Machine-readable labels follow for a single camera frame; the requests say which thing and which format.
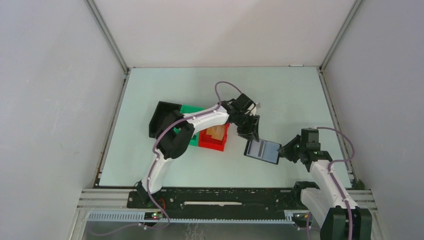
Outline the black leather card holder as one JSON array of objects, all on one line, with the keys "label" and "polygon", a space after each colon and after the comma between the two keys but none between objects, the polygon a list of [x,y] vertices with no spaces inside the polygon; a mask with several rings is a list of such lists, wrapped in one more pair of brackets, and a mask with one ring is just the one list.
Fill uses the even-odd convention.
[{"label": "black leather card holder", "polygon": [[280,159],[278,149],[281,147],[281,144],[268,140],[248,140],[243,155],[259,161],[277,165]]}]

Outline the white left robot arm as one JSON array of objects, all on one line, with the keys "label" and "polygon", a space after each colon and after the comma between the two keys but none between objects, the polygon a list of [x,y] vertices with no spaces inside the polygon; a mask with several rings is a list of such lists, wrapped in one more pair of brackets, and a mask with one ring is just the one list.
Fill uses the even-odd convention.
[{"label": "white left robot arm", "polygon": [[193,113],[181,113],[182,105],[158,102],[149,123],[149,137],[155,139],[154,158],[146,176],[137,184],[138,201],[145,208],[153,208],[163,187],[165,176],[173,160],[187,150],[192,137],[211,127],[234,124],[239,137],[259,140],[259,104],[241,93],[238,98],[219,101],[214,106]]}]

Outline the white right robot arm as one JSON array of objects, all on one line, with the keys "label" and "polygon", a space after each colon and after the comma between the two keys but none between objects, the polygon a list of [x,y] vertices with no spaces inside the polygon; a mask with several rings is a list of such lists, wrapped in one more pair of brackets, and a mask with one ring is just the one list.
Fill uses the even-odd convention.
[{"label": "white right robot arm", "polygon": [[321,149],[317,128],[303,128],[286,145],[279,156],[290,162],[301,162],[313,181],[297,181],[291,190],[291,204],[308,208],[307,219],[314,217],[322,240],[370,240],[373,217],[361,208],[340,181],[330,153]]}]

